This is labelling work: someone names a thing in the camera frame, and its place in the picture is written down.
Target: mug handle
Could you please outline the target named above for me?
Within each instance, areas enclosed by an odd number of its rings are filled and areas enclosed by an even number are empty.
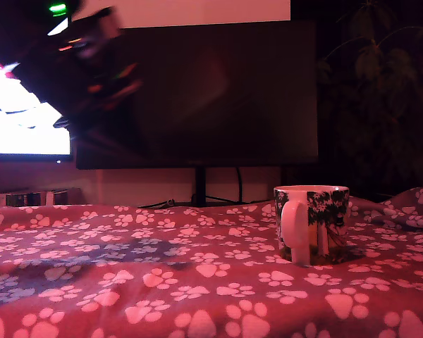
[[[282,239],[291,249],[291,261],[298,265],[310,265],[307,211],[307,205],[299,201],[288,201],[282,209]]]

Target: wall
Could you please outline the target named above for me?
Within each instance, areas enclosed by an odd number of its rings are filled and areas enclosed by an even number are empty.
[[[122,27],[196,25],[245,21],[290,20],[289,0],[87,0],[75,18],[116,6]],[[272,197],[279,168],[241,168],[243,199]],[[75,162],[0,163],[0,190],[80,187],[91,204],[138,206],[167,199],[189,201],[193,169],[77,170]],[[207,193],[238,198],[234,168],[210,168]]]

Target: ceramic mug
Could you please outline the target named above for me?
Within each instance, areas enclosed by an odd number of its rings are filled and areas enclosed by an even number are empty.
[[[299,265],[336,262],[346,246],[350,191],[331,185],[274,188],[279,249]]]

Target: television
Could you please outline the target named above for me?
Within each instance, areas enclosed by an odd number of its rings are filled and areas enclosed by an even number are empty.
[[[0,160],[72,159],[69,131],[54,127],[60,117],[0,64]]]
[[[315,24],[127,28],[109,67],[142,86],[80,138],[79,169],[317,160]]]

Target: monitor stand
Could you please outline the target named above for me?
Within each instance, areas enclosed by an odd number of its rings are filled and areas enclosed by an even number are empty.
[[[206,202],[206,175],[205,175],[205,167],[196,167],[195,168],[195,181],[196,181],[196,192],[195,192],[195,203],[193,206],[198,208],[203,208],[207,206]]]

